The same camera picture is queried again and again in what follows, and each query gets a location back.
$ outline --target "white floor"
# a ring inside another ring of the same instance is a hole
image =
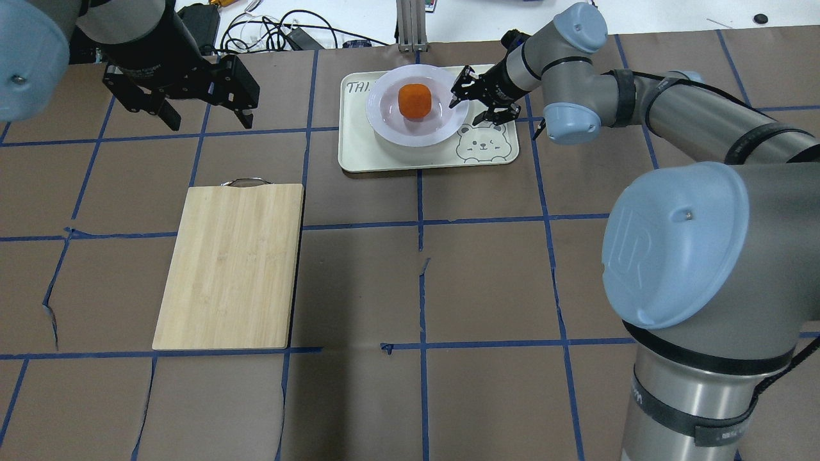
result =
[[[177,8],[201,2],[179,0]],[[239,0],[221,9],[217,38],[250,2]],[[430,42],[497,40],[510,29],[532,34],[575,2],[439,0],[435,12],[426,14],[427,39]],[[607,19],[611,34],[763,27],[752,21],[758,13],[768,16],[769,22],[765,26],[820,24],[820,0],[596,0],[595,3]],[[395,0],[262,0],[253,14],[278,19],[297,8],[324,16],[335,28],[394,43]],[[303,24],[321,24],[318,19],[304,14],[289,19]],[[241,38],[253,41],[261,33],[260,26],[248,25]],[[309,33],[326,48],[333,47],[330,34],[324,30],[310,30]],[[340,36],[339,45],[351,38]]]

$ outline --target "brown table surface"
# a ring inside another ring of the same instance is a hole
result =
[[[595,65],[699,71],[820,133],[818,40],[624,35]],[[502,56],[433,43],[420,58]],[[0,124],[0,460],[618,459],[635,346],[601,284],[606,217],[637,176],[688,158],[635,126],[530,143],[535,92],[509,165],[345,174],[339,82],[415,56],[242,59],[262,86],[253,130],[194,101],[173,102],[170,132],[113,102],[95,65],[73,66],[44,114]],[[246,176],[306,186],[290,347],[152,352],[187,188]],[[744,460],[817,458],[818,360],[764,396]]]

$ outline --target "white bowl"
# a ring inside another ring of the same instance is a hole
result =
[[[469,104],[447,107],[455,80],[455,75],[426,64],[397,67],[373,84],[367,97],[367,121],[391,143],[413,148],[440,143],[458,130],[470,110]],[[399,112],[399,89],[406,84],[423,84],[430,89],[433,107],[421,120],[405,118]]]

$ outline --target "orange object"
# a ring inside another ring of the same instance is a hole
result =
[[[423,84],[406,84],[399,89],[399,112],[406,118],[424,118],[433,108],[433,95]]]

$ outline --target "white tray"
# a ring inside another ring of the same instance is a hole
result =
[[[476,72],[489,70],[490,64],[473,66]],[[453,81],[461,66],[445,67]],[[345,171],[415,170],[418,168],[471,167],[503,165],[518,157],[518,136],[515,122],[492,126],[483,122],[470,123],[487,107],[470,101],[470,111],[464,125],[455,135],[424,147],[408,148],[393,144],[377,135],[365,115],[367,95],[373,82],[385,72],[359,72],[342,79],[339,106],[339,165]]]

